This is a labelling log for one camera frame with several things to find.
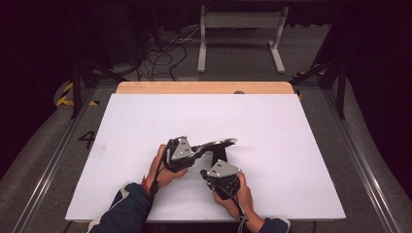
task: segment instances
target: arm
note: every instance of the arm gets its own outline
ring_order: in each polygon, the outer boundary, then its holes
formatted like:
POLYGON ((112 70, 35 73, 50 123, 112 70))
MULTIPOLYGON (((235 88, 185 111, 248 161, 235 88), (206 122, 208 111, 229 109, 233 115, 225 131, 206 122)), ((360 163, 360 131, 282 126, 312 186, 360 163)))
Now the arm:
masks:
MULTIPOLYGON (((149 189, 154 181, 155 172, 165 145, 161 145, 154 158, 149 175, 143 179, 144 185, 137 183, 126 183, 118 192, 111 209, 103 216, 93 220, 88 226, 89 233, 99 232, 139 232, 141 226, 145 223, 147 216, 152 207, 149 189)), ((160 173, 157 177, 158 187, 162 188, 170 184, 174 179, 182 177, 188 169, 178 173, 172 173, 167 169, 162 169, 163 163, 160 164, 160 173)))
MULTIPOLYGON (((245 215, 248 218, 246 221, 246 227, 253 233, 287 233, 291 232, 290 223, 288 220, 283 220, 279 218, 263 220, 254 210, 253 197, 251 189, 246 184, 246 177, 243 173, 237 175, 240 181, 240 188, 237 192, 237 197, 239 200, 239 205, 242 207, 245 215)), ((238 209, 235 204, 230 200, 222 200, 218 194, 213 192, 215 202, 224 208, 230 216, 235 218, 237 221, 240 220, 238 209)))

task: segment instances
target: white metal stand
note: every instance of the white metal stand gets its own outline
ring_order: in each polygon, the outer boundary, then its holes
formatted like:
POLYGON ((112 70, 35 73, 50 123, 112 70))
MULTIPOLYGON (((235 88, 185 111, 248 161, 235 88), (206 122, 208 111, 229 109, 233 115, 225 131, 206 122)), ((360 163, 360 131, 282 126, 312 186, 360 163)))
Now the white metal stand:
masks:
POLYGON ((282 12, 274 13, 207 13, 205 6, 202 6, 197 72, 204 73, 206 71, 206 28, 276 28, 275 39, 269 41, 269 47, 278 72, 280 74, 285 73, 278 45, 288 15, 288 9, 288 7, 285 7, 282 12))

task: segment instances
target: dark blue sleeve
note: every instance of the dark blue sleeve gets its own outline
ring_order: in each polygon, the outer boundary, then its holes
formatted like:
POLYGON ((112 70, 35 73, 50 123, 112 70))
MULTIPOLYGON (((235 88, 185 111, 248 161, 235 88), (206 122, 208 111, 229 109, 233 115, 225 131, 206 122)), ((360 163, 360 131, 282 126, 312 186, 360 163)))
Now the dark blue sleeve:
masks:
POLYGON ((116 195, 112 208, 92 221, 87 232, 139 232, 150 210, 151 201, 143 186, 127 183, 116 195))
POLYGON ((291 223, 280 218, 267 218, 258 233, 293 233, 291 223))

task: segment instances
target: white surface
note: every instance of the white surface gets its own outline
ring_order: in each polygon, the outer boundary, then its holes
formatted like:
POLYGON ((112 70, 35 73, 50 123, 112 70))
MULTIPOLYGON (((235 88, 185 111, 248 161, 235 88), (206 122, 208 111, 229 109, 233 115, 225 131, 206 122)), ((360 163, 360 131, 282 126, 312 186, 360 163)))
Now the white surface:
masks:
MULTIPOLYGON (((182 135, 191 146, 238 139, 227 159, 246 174, 261 216, 345 217, 296 95, 114 94, 66 219, 102 215, 125 182, 147 175, 158 146, 182 135)), ((148 221, 231 220, 199 174, 211 160, 203 155, 161 189, 148 221)))

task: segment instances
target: white board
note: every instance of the white board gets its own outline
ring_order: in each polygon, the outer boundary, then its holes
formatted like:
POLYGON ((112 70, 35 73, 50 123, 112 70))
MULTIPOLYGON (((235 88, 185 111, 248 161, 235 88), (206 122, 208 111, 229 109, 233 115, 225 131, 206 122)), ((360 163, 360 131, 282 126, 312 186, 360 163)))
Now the white board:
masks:
MULTIPOLYGON (((236 138, 228 162, 241 168, 262 217, 338 219, 345 214, 305 114, 294 94, 114 94, 66 219, 105 213, 127 181, 140 183, 158 146, 188 136, 191 146, 236 138)), ((200 176, 203 155, 161 189, 148 221, 228 221, 200 176)))

